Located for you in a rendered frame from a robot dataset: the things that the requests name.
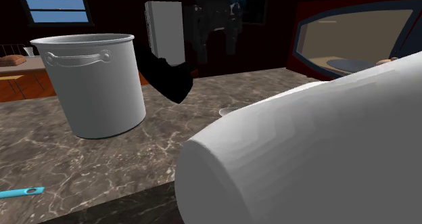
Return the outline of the black angular object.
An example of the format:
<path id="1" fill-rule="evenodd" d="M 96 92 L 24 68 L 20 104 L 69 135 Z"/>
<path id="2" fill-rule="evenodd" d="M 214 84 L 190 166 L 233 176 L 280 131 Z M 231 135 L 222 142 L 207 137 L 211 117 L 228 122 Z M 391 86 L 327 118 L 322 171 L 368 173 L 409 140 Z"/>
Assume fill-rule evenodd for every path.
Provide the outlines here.
<path id="1" fill-rule="evenodd" d="M 180 104 L 193 86 L 194 68 L 188 62 L 171 66 L 143 44 L 135 44 L 134 50 L 138 71 L 145 80 L 164 97 Z"/>

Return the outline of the white refrigerator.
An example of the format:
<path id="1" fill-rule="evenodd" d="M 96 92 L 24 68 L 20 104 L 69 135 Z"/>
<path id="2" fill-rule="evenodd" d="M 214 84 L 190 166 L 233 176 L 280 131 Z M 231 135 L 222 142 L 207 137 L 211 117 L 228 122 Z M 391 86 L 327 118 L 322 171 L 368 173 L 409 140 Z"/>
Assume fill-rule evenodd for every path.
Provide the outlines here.
<path id="1" fill-rule="evenodd" d="M 145 21 L 151 52 L 171 66 L 185 62 L 182 3 L 147 1 Z"/>

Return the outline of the large grey metal pot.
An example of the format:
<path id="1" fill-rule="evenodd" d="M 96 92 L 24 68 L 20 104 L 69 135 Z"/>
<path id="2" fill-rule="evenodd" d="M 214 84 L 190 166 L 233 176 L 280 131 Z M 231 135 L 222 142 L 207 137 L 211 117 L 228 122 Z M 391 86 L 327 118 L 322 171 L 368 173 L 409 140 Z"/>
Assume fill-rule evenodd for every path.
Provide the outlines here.
<path id="1" fill-rule="evenodd" d="M 105 33 L 31 41 L 77 137 L 117 136 L 144 120 L 133 39 L 133 35 Z"/>

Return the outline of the red microwave oven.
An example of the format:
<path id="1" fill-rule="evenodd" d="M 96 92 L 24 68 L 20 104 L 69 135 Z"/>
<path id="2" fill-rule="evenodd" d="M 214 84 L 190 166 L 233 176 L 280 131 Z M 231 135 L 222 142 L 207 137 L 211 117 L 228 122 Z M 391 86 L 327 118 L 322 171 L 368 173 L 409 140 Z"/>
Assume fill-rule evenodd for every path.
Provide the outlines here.
<path id="1" fill-rule="evenodd" d="M 298 3 L 287 69 L 322 81 L 422 51 L 422 0 Z"/>

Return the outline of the orange wooden kitchen cabinet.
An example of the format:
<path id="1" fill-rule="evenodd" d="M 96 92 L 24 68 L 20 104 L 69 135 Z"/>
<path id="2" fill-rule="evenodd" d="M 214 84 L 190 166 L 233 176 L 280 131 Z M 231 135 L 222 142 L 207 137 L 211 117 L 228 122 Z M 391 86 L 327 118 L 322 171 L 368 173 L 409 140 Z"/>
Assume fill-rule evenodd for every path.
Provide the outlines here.
<path id="1" fill-rule="evenodd" d="M 18 66 L 0 67 L 0 102 L 55 96 L 40 56 L 26 57 Z"/>

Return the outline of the brown bread loaf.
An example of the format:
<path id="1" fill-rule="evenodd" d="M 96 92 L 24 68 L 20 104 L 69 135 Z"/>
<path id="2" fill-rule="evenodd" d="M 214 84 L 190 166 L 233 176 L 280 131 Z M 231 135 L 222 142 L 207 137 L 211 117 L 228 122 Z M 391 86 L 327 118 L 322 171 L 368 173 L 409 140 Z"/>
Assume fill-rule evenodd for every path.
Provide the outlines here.
<path id="1" fill-rule="evenodd" d="M 23 55 L 6 55 L 0 58 L 0 67 L 18 66 L 26 62 Z"/>

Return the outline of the dark wall picture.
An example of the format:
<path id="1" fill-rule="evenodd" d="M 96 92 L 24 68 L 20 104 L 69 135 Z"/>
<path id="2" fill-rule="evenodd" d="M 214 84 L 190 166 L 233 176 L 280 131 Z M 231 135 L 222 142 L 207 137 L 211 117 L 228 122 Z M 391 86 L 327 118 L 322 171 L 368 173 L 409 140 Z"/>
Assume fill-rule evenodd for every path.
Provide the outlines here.
<path id="1" fill-rule="evenodd" d="M 232 0 L 242 10 L 244 24 L 265 24 L 268 0 Z"/>

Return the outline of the window with black frame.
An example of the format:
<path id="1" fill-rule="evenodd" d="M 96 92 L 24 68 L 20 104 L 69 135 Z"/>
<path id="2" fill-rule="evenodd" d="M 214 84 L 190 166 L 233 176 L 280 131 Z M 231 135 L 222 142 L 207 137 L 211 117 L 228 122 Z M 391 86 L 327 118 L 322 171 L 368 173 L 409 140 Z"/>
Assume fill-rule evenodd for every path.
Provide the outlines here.
<path id="1" fill-rule="evenodd" d="M 29 26 L 94 26 L 87 0 L 20 0 Z"/>

